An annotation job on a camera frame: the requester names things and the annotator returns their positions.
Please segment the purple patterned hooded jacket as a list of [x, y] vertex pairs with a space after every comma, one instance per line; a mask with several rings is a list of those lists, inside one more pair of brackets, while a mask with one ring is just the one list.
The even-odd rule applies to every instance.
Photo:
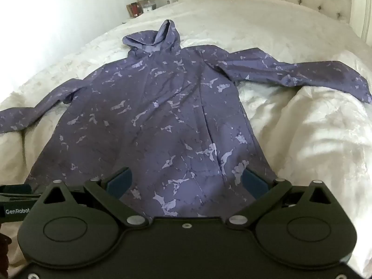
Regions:
[[33, 108], [1, 112], [1, 132], [22, 131], [58, 103], [67, 109], [28, 182], [77, 185], [128, 167], [120, 198], [148, 217], [227, 217], [253, 196], [247, 168], [267, 182], [271, 170], [239, 99], [242, 81], [320, 86], [371, 101], [368, 82], [338, 61], [288, 64], [261, 49], [227, 52], [214, 45], [182, 48], [171, 20], [127, 35], [127, 58], [84, 79], [70, 79]]

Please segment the white bed comforter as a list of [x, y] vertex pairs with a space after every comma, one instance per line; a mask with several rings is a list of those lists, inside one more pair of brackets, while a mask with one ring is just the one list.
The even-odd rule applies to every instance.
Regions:
[[229, 217], [243, 171], [323, 181], [371, 263], [371, 48], [279, 0], [185, 0], [95, 38], [1, 104], [1, 183], [78, 185], [123, 167], [149, 218]]

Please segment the small white alarm clock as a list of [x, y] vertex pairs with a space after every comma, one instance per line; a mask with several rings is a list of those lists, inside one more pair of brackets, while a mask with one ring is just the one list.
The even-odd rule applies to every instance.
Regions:
[[147, 3], [141, 6], [142, 12], [147, 13], [156, 9], [156, 3]]

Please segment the red picture frame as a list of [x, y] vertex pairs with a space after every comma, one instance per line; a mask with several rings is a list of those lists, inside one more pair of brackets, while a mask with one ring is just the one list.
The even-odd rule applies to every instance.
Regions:
[[137, 18], [143, 13], [142, 7], [138, 2], [127, 4], [126, 8], [131, 18]]

